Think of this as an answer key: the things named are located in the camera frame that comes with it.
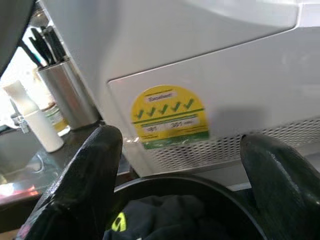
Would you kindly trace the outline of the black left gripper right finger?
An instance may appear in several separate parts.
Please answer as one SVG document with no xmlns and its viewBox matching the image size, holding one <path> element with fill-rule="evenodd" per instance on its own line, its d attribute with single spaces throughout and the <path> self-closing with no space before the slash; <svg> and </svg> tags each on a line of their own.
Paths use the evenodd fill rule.
<svg viewBox="0 0 320 240">
<path fill-rule="evenodd" d="M 320 238 L 320 173 L 292 146 L 245 134 L 240 159 L 272 240 Z"/>
</svg>

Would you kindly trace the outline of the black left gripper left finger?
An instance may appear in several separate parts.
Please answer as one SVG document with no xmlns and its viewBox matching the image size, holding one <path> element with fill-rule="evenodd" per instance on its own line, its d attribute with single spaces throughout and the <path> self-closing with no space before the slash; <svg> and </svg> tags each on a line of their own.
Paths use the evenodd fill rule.
<svg viewBox="0 0 320 240">
<path fill-rule="evenodd" d="M 96 128 L 20 227 L 17 240 L 101 240 L 112 201 L 123 137 Z"/>
</svg>

